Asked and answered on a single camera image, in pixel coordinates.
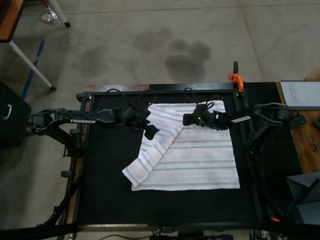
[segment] striped towel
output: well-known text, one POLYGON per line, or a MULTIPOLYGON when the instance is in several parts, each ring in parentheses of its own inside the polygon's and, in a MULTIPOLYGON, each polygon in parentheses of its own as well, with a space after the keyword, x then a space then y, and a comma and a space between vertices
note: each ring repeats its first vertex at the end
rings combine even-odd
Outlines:
MULTIPOLYGON (((209 110, 225 112, 223 101, 209 110)), ((138 158, 123 169, 138 190, 210 190, 240 188, 229 130, 183 126, 195 103, 153 104, 147 118, 160 131, 142 138, 138 158)))

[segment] box handle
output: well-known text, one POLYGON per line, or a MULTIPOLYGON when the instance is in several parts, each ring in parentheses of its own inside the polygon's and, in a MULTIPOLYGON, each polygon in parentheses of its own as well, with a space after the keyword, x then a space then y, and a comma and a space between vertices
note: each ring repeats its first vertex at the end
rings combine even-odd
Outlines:
POLYGON ((7 120, 10 117, 11 110, 12 110, 12 105, 11 104, 8 104, 8 105, 4 106, 3 109, 2 109, 2 113, 1 113, 1 119, 7 120), (4 116, 5 108, 9 108, 8 114, 6 116, 4 116))

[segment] concrete floor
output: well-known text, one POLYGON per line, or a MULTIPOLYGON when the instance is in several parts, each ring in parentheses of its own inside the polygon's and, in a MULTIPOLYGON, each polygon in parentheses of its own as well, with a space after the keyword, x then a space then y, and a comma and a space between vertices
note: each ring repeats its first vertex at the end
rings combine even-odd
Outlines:
MULTIPOLYGON (((303 80, 320 61, 319 0, 59 0, 71 28, 25 7, 13 41, 32 60, 45 40, 26 101, 79 109, 88 85, 228 82, 233 61, 246 82, 303 80)), ((21 95, 30 69, 0 45, 0 79, 21 95)), ((65 194, 70 159, 49 137, 0 152, 0 229, 43 223, 65 194)), ((248 239, 237 231, 235 239, 248 239)), ((127 236, 144 236, 144 233, 127 236)), ((105 234, 80 233, 78 239, 105 234)))

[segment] black box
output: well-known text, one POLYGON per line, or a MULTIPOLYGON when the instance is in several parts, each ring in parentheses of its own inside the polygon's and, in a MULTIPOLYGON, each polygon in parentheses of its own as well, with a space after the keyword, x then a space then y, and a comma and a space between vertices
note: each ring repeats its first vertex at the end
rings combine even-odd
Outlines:
POLYGON ((0 146, 18 147, 26 135, 31 106, 0 81, 0 146))

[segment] blue tape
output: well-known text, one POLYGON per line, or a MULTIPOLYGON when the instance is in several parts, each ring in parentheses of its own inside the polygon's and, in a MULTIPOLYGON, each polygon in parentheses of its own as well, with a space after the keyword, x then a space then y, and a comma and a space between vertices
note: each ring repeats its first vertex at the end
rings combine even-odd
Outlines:
POLYGON ((40 46, 39 46, 38 52, 36 53, 36 57, 37 57, 37 58, 40 57, 41 52, 42 52, 42 49, 44 49, 44 45, 45 45, 45 40, 42 40, 42 41, 40 42, 40 46))
MULTIPOLYGON (((45 40, 42 40, 42 41, 40 42, 40 46, 39 46, 39 48, 38 48, 38 51, 36 52, 36 56, 35 56, 35 57, 37 58, 37 60, 35 60, 34 63, 33 63, 33 65, 35 65, 36 67, 37 67, 37 65, 38 65, 39 57, 40 57, 40 55, 41 55, 42 50, 44 49, 44 46, 45 46, 45 40)), ((31 84, 31 81, 32 81, 32 78, 33 78, 33 77, 34 77, 34 71, 33 71, 33 70, 30 70, 29 75, 28 75, 28 78, 26 79, 26 83, 25 83, 25 85, 24 85, 24 88, 23 88, 23 91, 22 91, 22 94, 21 94, 21 98, 22 98, 23 100, 26 99, 27 92, 28 92, 28 90, 29 90, 29 87, 30 87, 30 84, 31 84)))
MULTIPOLYGON (((33 63, 33 65, 37 66, 37 65, 38 65, 38 62, 39 62, 39 59, 35 60, 34 63, 33 63)), ((25 85, 24 85, 24 88, 23 88, 23 91, 22 91, 22 94, 21 94, 21 98, 22 98, 23 100, 26 99, 27 92, 28 92, 28 89, 29 89, 29 87, 30 87, 30 84, 31 84, 32 78, 33 78, 33 76, 34 76, 34 73, 35 73, 35 72, 34 72, 33 70, 31 70, 31 71, 29 72, 28 78, 26 79, 26 83, 25 83, 25 85)))

